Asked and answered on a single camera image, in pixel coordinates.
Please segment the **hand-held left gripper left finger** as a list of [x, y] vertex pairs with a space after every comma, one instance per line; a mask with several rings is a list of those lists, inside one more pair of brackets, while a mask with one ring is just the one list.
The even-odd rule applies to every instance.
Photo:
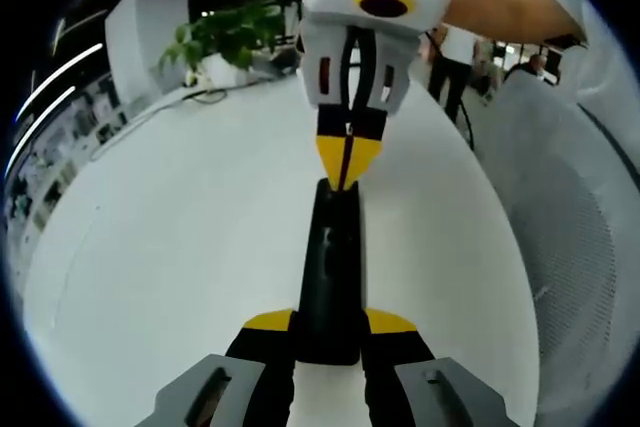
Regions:
[[247, 321], [223, 355], [209, 354], [161, 388], [141, 426], [284, 426], [294, 398], [290, 309]]

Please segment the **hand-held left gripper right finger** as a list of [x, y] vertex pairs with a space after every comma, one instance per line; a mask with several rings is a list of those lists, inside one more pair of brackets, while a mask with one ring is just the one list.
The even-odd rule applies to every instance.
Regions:
[[366, 310], [365, 401], [373, 426], [513, 426], [503, 397], [449, 357], [436, 358], [417, 328]]

